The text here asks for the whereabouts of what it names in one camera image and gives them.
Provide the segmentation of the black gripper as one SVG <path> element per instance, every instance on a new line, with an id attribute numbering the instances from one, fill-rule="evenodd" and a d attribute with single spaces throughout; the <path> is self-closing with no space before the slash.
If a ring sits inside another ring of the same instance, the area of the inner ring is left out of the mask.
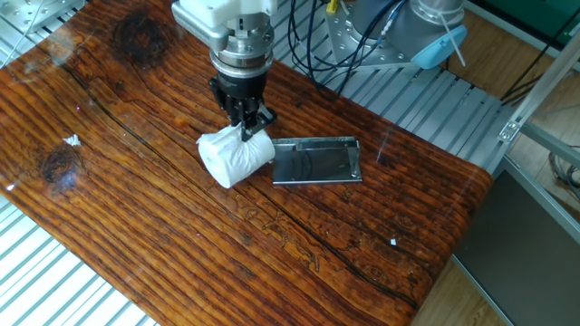
<path id="1" fill-rule="evenodd" d="M 261 102 L 267 73 L 251 78 L 236 78 L 219 72 L 208 82 L 218 107 L 227 114 L 230 125 L 242 124 L 241 140 L 247 142 L 272 124 L 276 113 Z"/>

